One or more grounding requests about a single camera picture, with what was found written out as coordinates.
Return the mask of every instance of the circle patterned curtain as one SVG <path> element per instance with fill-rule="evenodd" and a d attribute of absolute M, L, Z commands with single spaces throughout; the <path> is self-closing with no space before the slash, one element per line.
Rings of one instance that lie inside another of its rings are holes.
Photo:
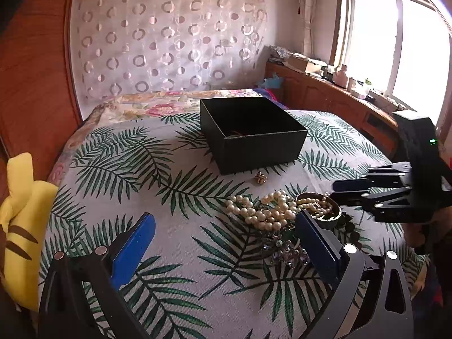
<path fill-rule="evenodd" d="M 74 0 L 77 94 L 99 100 L 148 91 L 250 85 L 264 0 Z"/>

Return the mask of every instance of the blue gripper pad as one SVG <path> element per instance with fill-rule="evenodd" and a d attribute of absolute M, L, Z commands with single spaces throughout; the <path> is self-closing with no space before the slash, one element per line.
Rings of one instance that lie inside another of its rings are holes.
<path fill-rule="evenodd" d="M 321 229 L 305 210 L 297 214 L 295 232 L 322 280 L 335 288 L 340 281 L 340 255 L 333 242 L 328 241 L 328 235 L 333 233 Z"/>
<path fill-rule="evenodd" d="M 146 213 L 145 218 L 124 244 L 121 251 L 113 260 L 113 274 L 111 282 L 117 290 L 132 279 L 135 270 L 155 234 L 155 219 Z"/>

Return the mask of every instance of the yellow pikachu plush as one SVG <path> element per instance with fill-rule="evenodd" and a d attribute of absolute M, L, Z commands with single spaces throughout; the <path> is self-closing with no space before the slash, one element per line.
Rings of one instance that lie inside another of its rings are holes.
<path fill-rule="evenodd" d="M 19 305 L 38 311 L 42 242 L 58 188 L 33 181 L 30 153 L 8 160 L 9 196 L 0 206 L 0 277 Z"/>

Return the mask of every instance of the leaf print fabric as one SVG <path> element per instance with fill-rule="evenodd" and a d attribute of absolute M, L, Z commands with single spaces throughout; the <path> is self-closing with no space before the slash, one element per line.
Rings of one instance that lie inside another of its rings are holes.
<path fill-rule="evenodd" d="M 298 160 L 220 175 L 198 112 L 133 119 L 97 127 L 76 150 L 61 184 L 42 250 L 40 288 L 54 253 L 91 253 L 109 245 L 144 212 L 156 232 L 131 281 L 120 288 L 151 338 L 298 338 L 312 322 L 331 287 L 308 265 L 289 269 L 262 261 L 256 231 L 223 207 L 230 195 L 251 200 L 283 189 L 331 192 L 337 179 L 352 179 L 389 160 L 335 115 L 288 111 L 308 129 Z M 416 256 L 399 224 L 376 223 L 359 207 L 345 207 L 365 253 L 391 249 L 412 285 L 426 257 Z M 350 232 L 334 233 L 342 243 Z M 360 306 L 366 285 L 353 301 Z M 84 283 L 99 330 L 108 322 Z"/>

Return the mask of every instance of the black box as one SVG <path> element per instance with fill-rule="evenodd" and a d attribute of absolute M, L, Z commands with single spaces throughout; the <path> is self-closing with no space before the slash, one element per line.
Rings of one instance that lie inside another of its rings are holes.
<path fill-rule="evenodd" d="M 202 99 L 201 131 L 221 174 L 292 162 L 308 132 L 261 97 Z"/>

